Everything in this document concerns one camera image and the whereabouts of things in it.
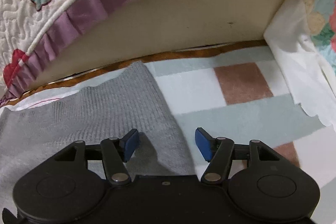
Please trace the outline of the grey knit sweater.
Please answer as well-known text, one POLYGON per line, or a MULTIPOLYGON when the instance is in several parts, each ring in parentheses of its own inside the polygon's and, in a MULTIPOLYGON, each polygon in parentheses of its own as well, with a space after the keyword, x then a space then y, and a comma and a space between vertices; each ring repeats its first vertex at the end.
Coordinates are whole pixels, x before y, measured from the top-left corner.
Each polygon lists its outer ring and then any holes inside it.
POLYGON ((194 163, 181 129, 159 87, 140 62, 116 78, 85 87, 58 101, 1 114, 1 188, 16 181, 45 159, 83 140, 98 144, 140 133, 141 145, 127 164, 131 175, 194 174, 194 163))

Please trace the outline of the checkered fleece blanket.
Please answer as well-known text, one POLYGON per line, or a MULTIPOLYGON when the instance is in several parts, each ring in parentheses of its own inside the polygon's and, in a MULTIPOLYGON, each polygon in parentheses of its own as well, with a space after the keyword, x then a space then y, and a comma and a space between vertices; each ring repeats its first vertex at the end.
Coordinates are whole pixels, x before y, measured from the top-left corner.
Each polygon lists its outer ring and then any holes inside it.
MULTIPOLYGON (((136 63, 102 68, 1 108, 40 107, 85 87, 98 86, 136 63)), ((171 59, 142 60, 154 77, 191 153, 194 174, 207 167, 195 144, 195 130, 239 144, 259 139, 300 167, 318 184, 321 198, 312 219, 335 223, 335 129, 294 103, 284 76, 267 46, 224 52, 222 48, 176 52, 171 59)), ((13 187, 1 188, 1 207, 14 209, 13 187)))

